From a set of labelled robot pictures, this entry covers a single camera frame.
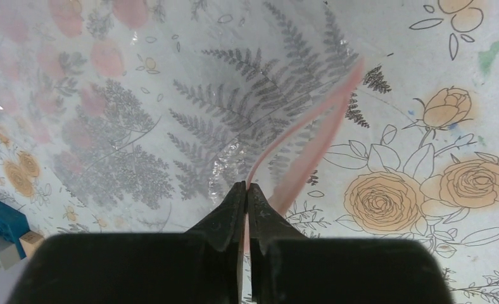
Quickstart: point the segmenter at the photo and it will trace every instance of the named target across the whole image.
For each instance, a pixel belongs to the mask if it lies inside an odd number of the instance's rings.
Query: gray leafy branch print
[[[165,22],[165,8],[163,0],[156,0],[156,4],[151,8],[153,12],[153,20],[157,22]]]
[[[190,0],[192,1],[192,20],[199,21],[199,14],[198,11],[206,11],[207,3],[206,0]]]
[[[193,105],[199,108],[206,107],[206,113],[220,120],[210,122],[210,127],[195,133],[195,128],[189,127],[189,120],[181,120],[181,113],[172,112],[172,116],[198,139],[196,143],[191,144],[170,134],[172,142],[191,162],[190,164],[182,161],[175,162],[183,172],[177,176],[180,182],[179,187],[184,192],[183,199],[189,199],[197,193],[208,196],[207,185],[214,179],[211,173],[213,167],[227,163],[226,154],[229,155],[229,163],[235,163],[236,166],[235,169],[227,165],[222,167],[225,169],[221,170],[223,182],[230,184],[240,179],[249,171],[262,151],[262,147],[270,144],[293,120],[312,105],[312,95],[339,81],[355,62],[357,54],[352,53],[344,43],[341,31],[336,25],[336,17],[327,7],[324,7],[324,10],[328,31],[323,41],[327,48],[325,54],[320,54],[308,45],[308,41],[303,38],[303,33],[291,20],[287,19],[285,14],[271,3],[265,3],[264,6],[275,16],[278,26],[282,28],[284,49],[288,59],[285,65],[282,65],[278,59],[265,60],[261,49],[257,49],[256,52],[250,49],[203,51],[203,54],[223,60],[234,67],[235,71],[251,86],[249,93],[244,95],[242,103],[225,108],[224,105],[207,99],[207,94],[200,89],[201,86],[198,86],[197,90],[188,89],[185,85],[174,82],[179,93],[186,96],[188,100],[192,100]],[[216,96],[223,95],[223,87],[225,84],[218,88],[215,92]],[[257,99],[258,102],[251,106],[245,105],[249,99]],[[286,119],[275,118],[274,113]],[[358,122],[363,119],[359,110],[356,115],[349,115],[347,115],[349,119],[358,119]],[[298,154],[303,145],[312,137],[315,123],[317,122],[306,127],[292,144],[283,147],[270,162],[269,168],[274,179],[282,176],[288,167],[291,159],[288,155]],[[221,141],[209,140],[208,146],[199,143],[205,138],[203,132],[210,132],[209,136],[213,136],[213,130],[223,127],[229,129],[229,140],[226,141],[226,138],[222,138]],[[193,189],[191,182],[197,182],[200,186]]]
[[[63,126],[69,151],[56,155],[55,173],[84,203],[95,201],[116,207],[126,194],[151,209],[161,208],[162,198],[172,198],[174,188],[166,173],[169,166],[139,144],[160,119],[153,119],[141,102],[121,83],[107,80],[93,91],[106,102],[103,115],[92,116],[76,107],[77,118]]]
[[[93,38],[104,40],[113,26],[113,19],[110,12],[101,13],[98,9],[93,9],[87,16],[87,25],[85,27]]]

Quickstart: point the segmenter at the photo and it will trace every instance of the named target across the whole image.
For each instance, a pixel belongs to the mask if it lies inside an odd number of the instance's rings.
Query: plastic sheet
[[[45,236],[184,231],[360,55],[287,219],[416,239],[458,303],[499,303],[499,2],[0,0],[0,200]]]

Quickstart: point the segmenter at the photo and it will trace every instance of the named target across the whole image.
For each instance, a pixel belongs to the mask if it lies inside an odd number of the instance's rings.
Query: flower illustration
[[[60,63],[60,52],[52,44],[45,44],[38,50],[37,63],[51,78],[61,80],[65,77],[65,71]]]
[[[499,165],[484,159],[458,162],[426,180],[421,191],[448,206],[490,206],[499,201]]]
[[[113,219],[113,225],[117,229],[128,228],[128,223],[122,217],[115,217]]]
[[[118,77],[125,71],[123,53],[119,45],[111,39],[95,42],[90,58],[93,67],[102,76]]]
[[[20,167],[26,175],[38,177],[41,174],[41,169],[39,168],[37,160],[30,153],[20,151],[18,160],[20,162]]]
[[[67,218],[71,222],[76,222],[76,216],[78,215],[74,212],[73,206],[65,207],[65,214],[63,214],[63,218]]]
[[[421,218],[425,196],[419,183],[401,172],[359,175],[345,192],[344,207],[373,234],[406,233]]]
[[[438,6],[446,14],[454,14],[468,7],[473,0],[438,0]]]
[[[95,215],[93,215],[93,217],[95,218],[95,222],[93,222],[93,224],[97,224],[99,226],[99,228],[101,229],[102,231],[102,228],[106,228],[108,226],[108,223],[106,223],[106,221],[100,217],[97,217]]]
[[[20,12],[4,4],[0,4],[0,31],[14,43],[28,41],[28,23]]]
[[[471,98],[463,89],[442,89],[426,105],[423,122],[430,128],[442,129],[464,120],[471,110]]]
[[[73,38],[82,33],[82,3],[79,0],[49,0],[48,7],[63,35]]]
[[[6,160],[3,163],[3,169],[5,175],[7,176],[13,187],[15,187],[17,192],[28,198],[32,197],[35,194],[32,183],[19,165],[13,163],[12,161]]]
[[[156,69],[156,61],[152,59],[151,57],[147,57],[145,60],[140,56],[140,54],[137,55],[137,59],[139,61],[143,62],[143,65],[139,66],[136,68],[137,71],[143,71],[147,70],[147,73],[149,74],[159,74],[160,72]]]
[[[471,4],[474,0],[438,0],[438,7],[444,17],[448,15],[453,15],[451,17],[450,23],[454,32],[460,35],[460,38],[466,43],[475,42],[475,39],[471,37],[469,32],[477,29],[483,24],[484,13],[482,9],[472,7]],[[432,5],[423,5],[423,8],[427,13],[433,14],[436,10]],[[412,24],[410,30],[426,30],[431,29],[440,25],[444,21],[444,18],[427,18]],[[458,37],[457,34],[452,32],[449,35],[449,55],[451,60],[455,60],[458,55]]]
[[[11,146],[11,140],[9,139],[9,135],[5,127],[0,125],[0,143],[9,148]]]

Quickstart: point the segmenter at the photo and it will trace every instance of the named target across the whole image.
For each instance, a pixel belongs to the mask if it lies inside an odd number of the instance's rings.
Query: pink flower print
[[[89,149],[92,146],[93,140],[80,120],[72,120],[66,123],[63,128],[71,144],[82,149]]]
[[[53,79],[65,77],[65,71],[60,65],[60,52],[52,45],[45,44],[37,52],[37,62],[41,70]]]
[[[70,152],[63,151],[60,154],[61,164],[74,174],[82,173],[84,166],[82,162]]]
[[[50,92],[38,92],[34,96],[35,105],[45,114],[54,114],[58,110],[57,97]]]
[[[52,20],[67,38],[82,33],[82,3],[79,0],[48,0],[48,8]]]
[[[1,73],[12,81],[20,80],[20,67],[18,66],[18,60],[9,51],[9,49],[0,49],[0,71]]]
[[[113,15],[130,29],[139,29],[148,19],[145,0],[113,0]]]
[[[11,90],[3,89],[0,91],[0,107],[9,115],[15,114],[20,108],[20,105],[16,101],[15,95]]]
[[[104,113],[106,98],[95,92],[92,89],[92,84],[89,87],[83,88],[80,96],[82,97],[82,108],[85,114],[96,117]]]
[[[91,49],[91,62],[97,72],[105,77],[121,76],[125,71],[123,55],[115,41],[97,41]]]
[[[47,144],[52,141],[48,128],[42,122],[32,122],[31,135],[39,144]]]
[[[11,8],[0,5],[0,31],[14,43],[28,41],[28,24],[22,15]]]

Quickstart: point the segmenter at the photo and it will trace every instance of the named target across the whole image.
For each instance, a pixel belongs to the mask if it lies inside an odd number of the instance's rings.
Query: rose drawing
[[[406,233],[421,218],[420,184],[401,172],[359,175],[346,190],[344,207],[373,234]]]
[[[499,201],[499,165],[486,160],[456,163],[426,180],[421,191],[448,206],[490,206]]]
[[[471,98],[463,89],[442,89],[425,105],[423,122],[430,128],[444,129],[463,121],[471,110]]]

